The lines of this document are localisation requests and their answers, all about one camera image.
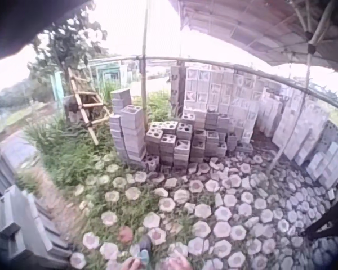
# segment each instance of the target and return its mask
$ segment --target ground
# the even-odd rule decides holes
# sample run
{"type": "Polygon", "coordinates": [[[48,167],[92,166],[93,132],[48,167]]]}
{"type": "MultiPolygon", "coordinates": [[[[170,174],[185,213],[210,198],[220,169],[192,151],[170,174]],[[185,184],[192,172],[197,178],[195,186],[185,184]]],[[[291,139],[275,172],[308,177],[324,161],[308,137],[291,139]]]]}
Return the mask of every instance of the ground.
{"type": "MultiPolygon", "coordinates": [[[[338,251],[338,238],[311,244],[298,236],[331,206],[326,191],[284,158],[267,178],[264,172],[277,149],[261,134],[253,138],[253,154],[214,158],[189,174],[138,173],[103,152],[92,157],[97,173],[82,184],[62,195],[50,179],[42,183],[39,176],[39,193],[61,220],[64,236],[84,253],[86,269],[105,269],[105,264],[115,269],[116,260],[136,255],[135,243],[146,233],[154,244],[155,269],[164,269],[161,263],[173,249],[188,256],[194,269],[313,269],[327,264],[338,251]],[[63,222],[66,215],[71,215],[69,225],[63,222]],[[120,241],[123,226],[132,231],[132,241],[120,241]],[[94,249],[81,243],[89,232],[99,237],[94,249]]],[[[125,236],[131,239],[130,233],[125,236]]]]}

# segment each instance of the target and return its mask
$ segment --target metal roof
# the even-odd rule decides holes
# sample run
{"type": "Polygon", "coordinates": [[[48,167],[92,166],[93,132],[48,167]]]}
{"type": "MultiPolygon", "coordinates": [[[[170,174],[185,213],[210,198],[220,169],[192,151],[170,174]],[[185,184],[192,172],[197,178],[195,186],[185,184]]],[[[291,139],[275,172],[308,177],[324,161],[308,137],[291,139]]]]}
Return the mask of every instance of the metal roof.
{"type": "MultiPolygon", "coordinates": [[[[231,43],[271,66],[306,63],[307,41],[293,7],[285,0],[169,0],[184,26],[231,43]]],[[[326,0],[310,0],[313,32],[326,0]]],[[[305,0],[295,5],[306,21],[305,0]]],[[[317,45],[312,65],[338,71],[338,8],[317,45]]]]}

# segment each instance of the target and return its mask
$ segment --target hand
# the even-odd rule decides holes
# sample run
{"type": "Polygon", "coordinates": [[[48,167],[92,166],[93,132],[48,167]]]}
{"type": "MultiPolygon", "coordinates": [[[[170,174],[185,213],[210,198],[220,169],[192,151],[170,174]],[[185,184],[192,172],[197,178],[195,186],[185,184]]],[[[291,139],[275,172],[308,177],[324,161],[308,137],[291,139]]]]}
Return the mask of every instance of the hand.
{"type": "Polygon", "coordinates": [[[193,270],[187,259],[177,250],[174,251],[176,258],[169,258],[167,266],[169,270],[193,270]]]}
{"type": "Polygon", "coordinates": [[[140,259],[130,257],[128,258],[120,268],[121,270],[138,270],[140,267],[140,259]]]}

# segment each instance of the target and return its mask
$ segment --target roof support pole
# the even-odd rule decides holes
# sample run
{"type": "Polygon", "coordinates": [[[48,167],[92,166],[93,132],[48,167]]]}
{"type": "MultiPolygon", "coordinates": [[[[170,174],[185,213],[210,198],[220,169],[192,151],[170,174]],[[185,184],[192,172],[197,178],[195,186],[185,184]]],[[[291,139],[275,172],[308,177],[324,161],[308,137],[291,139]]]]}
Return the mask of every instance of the roof support pole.
{"type": "Polygon", "coordinates": [[[141,73],[141,103],[143,106],[143,114],[144,114],[144,128],[148,129],[148,115],[146,113],[146,35],[148,32],[148,21],[149,21],[149,8],[150,8],[150,0],[146,0],[146,8],[145,8],[145,17],[144,17],[144,32],[143,32],[143,46],[141,48],[142,59],[139,60],[140,65],[140,73],[141,73]]]}
{"type": "Polygon", "coordinates": [[[315,30],[315,33],[314,33],[312,39],[308,42],[308,54],[307,54],[307,62],[306,62],[307,71],[306,71],[306,77],[305,77],[305,92],[304,92],[304,95],[303,95],[303,99],[301,101],[300,110],[299,110],[299,112],[296,116],[296,119],[294,121],[292,131],[289,133],[289,136],[284,141],[284,144],[282,145],[282,147],[279,149],[278,153],[276,154],[276,156],[272,160],[272,163],[270,163],[268,170],[266,171],[267,175],[270,174],[270,172],[274,168],[275,164],[281,158],[284,150],[287,148],[288,143],[289,143],[292,135],[294,134],[294,130],[295,130],[297,124],[298,124],[299,117],[300,117],[300,115],[301,115],[301,113],[302,113],[302,111],[305,107],[305,98],[306,98],[307,93],[309,93],[308,86],[309,86],[309,79],[310,79],[310,67],[312,66],[312,57],[313,57],[313,54],[315,53],[315,47],[318,44],[318,38],[319,38],[320,33],[323,32],[324,30],[326,30],[326,24],[327,24],[327,21],[330,20],[331,14],[334,10],[335,3],[336,3],[336,0],[330,0],[326,9],[324,10],[324,13],[321,17],[321,20],[319,21],[318,27],[315,30]]]}

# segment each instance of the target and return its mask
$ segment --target sky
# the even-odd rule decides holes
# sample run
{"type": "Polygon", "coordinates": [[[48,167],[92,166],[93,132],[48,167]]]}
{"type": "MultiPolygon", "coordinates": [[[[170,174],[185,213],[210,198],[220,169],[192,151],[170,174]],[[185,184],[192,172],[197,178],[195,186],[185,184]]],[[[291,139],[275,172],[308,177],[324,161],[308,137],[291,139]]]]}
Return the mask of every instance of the sky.
{"type": "MultiPolygon", "coordinates": [[[[138,0],[96,0],[96,10],[91,21],[98,21],[108,31],[103,47],[112,53],[139,55],[143,43],[145,2],[138,0]]],[[[288,77],[290,66],[273,68],[244,50],[205,34],[184,28],[180,33],[179,17],[168,0],[151,1],[146,53],[149,56],[193,57],[234,64],[250,65],[268,73],[288,77]]],[[[30,47],[16,55],[0,60],[0,90],[25,79],[29,75],[28,61],[35,57],[30,47]]],[[[305,65],[293,64],[292,76],[304,77],[305,65]]],[[[312,67],[315,83],[331,88],[338,94],[338,73],[323,67],[312,67]]]]}

